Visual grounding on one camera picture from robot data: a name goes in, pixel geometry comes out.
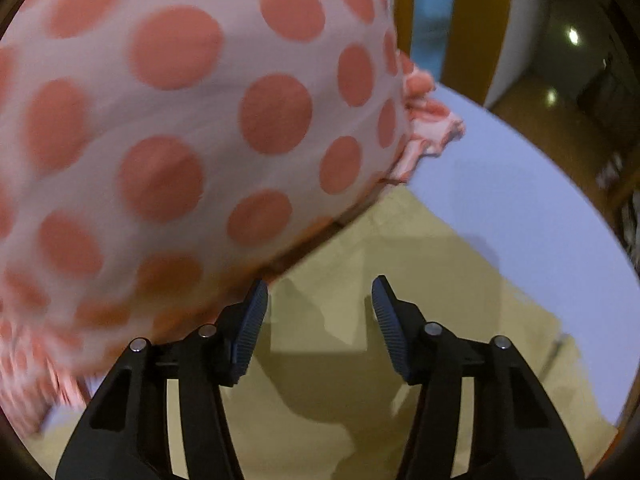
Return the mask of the khaki yellow-green pants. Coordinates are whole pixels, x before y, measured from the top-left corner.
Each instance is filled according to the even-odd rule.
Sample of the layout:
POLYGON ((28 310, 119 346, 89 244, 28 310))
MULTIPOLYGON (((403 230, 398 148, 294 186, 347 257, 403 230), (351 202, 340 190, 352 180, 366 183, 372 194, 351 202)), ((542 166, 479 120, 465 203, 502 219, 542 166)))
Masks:
POLYGON ((391 479, 417 388, 394 371, 371 306, 373 280, 457 336, 510 339, 544 385, 591 470, 616 436, 574 339, 512 285, 478 240, 460 237, 395 188, 270 288, 247 374, 224 390, 231 437, 249 479, 391 479))

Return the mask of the white bed sheet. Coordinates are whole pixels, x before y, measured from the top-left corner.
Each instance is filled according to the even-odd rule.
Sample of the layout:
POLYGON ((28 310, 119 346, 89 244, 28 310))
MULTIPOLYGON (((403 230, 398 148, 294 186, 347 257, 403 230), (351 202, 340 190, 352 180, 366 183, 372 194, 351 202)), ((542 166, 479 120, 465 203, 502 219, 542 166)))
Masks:
POLYGON ((521 133, 441 84, 462 140, 410 190, 577 342, 602 414, 620 422, 639 365, 639 280, 602 216, 521 133))

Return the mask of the orange polka dot pillow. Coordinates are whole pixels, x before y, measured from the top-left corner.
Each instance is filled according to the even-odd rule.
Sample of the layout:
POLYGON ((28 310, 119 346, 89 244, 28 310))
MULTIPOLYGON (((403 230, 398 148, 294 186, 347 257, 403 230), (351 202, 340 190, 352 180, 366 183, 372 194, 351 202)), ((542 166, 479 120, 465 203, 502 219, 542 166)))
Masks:
POLYGON ((387 0, 25 0, 1 40, 1 407, 36 434, 464 125, 387 0))

